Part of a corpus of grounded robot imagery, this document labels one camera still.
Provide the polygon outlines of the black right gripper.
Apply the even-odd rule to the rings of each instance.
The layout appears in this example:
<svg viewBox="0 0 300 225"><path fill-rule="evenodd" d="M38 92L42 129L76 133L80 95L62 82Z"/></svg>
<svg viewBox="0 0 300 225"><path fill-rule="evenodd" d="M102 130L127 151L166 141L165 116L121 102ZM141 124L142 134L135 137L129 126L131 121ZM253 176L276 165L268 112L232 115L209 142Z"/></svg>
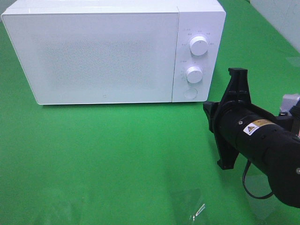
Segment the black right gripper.
<svg viewBox="0 0 300 225"><path fill-rule="evenodd" d="M220 159L217 164L221 169L233 169L239 152L225 140L225 135L220 133L221 119L229 110L236 106L251 104L248 87L248 70L238 67L228 68L231 79L222 96L221 101L203 102L203 110L208 119L209 130L214 134Z"/></svg>

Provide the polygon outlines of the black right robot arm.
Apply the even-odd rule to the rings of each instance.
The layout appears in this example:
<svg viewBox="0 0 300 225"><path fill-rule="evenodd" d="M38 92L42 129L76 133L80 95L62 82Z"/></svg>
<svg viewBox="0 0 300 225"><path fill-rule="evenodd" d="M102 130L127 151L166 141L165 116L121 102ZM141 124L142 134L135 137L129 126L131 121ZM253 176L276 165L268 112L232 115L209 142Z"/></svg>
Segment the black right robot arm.
<svg viewBox="0 0 300 225"><path fill-rule="evenodd" d="M220 102L203 103L209 129L219 153L218 165L233 169L239 154L247 166L263 172L270 195L282 203L300 206L300 138L292 116L275 116L252 104L248 71L229 68L230 81Z"/></svg>

